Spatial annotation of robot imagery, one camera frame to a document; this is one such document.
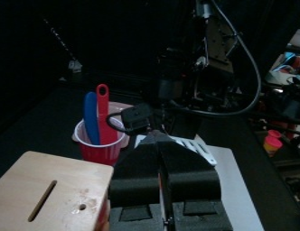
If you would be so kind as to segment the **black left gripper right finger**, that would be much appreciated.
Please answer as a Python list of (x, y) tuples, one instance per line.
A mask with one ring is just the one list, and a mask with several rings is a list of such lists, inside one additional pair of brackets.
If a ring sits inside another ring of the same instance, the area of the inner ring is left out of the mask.
[(233, 231), (218, 173), (206, 159), (174, 142), (159, 142), (156, 163), (163, 231)]

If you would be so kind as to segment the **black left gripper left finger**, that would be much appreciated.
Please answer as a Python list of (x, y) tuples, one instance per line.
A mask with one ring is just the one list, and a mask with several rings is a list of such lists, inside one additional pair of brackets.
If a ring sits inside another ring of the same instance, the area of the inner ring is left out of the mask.
[(108, 188), (111, 231), (163, 231), (156, 169), (152, 144), (139, 144), (118, 161)]

